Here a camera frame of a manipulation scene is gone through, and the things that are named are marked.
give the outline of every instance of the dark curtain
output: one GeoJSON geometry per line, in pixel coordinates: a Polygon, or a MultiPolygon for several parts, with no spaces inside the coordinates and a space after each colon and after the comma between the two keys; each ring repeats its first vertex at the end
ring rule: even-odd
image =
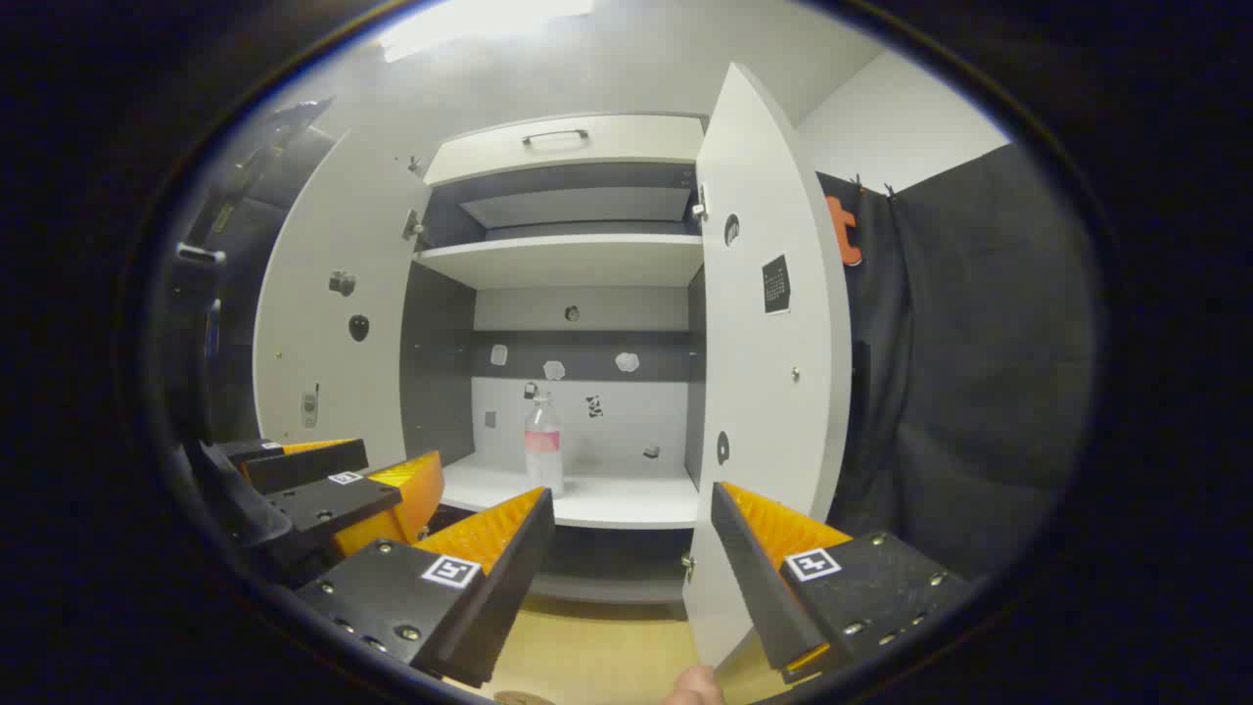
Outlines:
{"type": "Polygon", "coordinates": [[[831,520],[878,521],[977,577],[1031,537],[1083,442],[1098,339],[1084,229],[1017,145],[857,195],[863,262],[845,273],[871,384],[831,520]]]}

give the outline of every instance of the plastic bottle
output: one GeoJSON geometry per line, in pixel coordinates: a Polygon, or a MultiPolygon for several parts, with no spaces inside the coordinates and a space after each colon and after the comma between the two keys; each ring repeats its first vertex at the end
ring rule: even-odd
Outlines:
{"type": "Polygon", "coordinates": [[[561,421],[545,393],[535,394],[535,409],[526,417],[523,435],[526,452],[526,477],[533,486],[544,486],[553,497],[565,492],[565,472],[561,466],[561,421]]]}

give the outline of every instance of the ceiling light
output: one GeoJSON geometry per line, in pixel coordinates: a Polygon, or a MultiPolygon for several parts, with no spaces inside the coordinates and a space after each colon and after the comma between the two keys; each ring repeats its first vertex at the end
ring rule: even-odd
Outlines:
{"type": "Polygon", "coordinates": [[[446,0],[378,36],[387,63],[462,36],[509,34],[553,18],[586,15],[593,0],[446,0]]]}

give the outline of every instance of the ceiling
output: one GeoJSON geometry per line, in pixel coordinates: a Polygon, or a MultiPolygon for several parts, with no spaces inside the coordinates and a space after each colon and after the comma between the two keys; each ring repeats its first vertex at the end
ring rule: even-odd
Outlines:
{"type": "Polygon", "coordinates": [[[882,50],[872,38],[787,0],[596,0],[495,38],[462,38],[395,63],[362,41],[268,106],[335,95],[316,126],[348,129],[427,163],[440,140],[500,123],[584,111],[708,114],[727,65],[747,65],[798,124],[882,50]]]}

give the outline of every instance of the human hand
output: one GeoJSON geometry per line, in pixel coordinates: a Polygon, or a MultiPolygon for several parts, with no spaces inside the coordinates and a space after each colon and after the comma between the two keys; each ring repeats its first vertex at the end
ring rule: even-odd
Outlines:
{"type": "Polygon", "coordinates": [[[674,679],[674,690],[665,696],[662,705],[724,705],[722,689],[713,680],[709,666],[692,666],[674,679]]]}

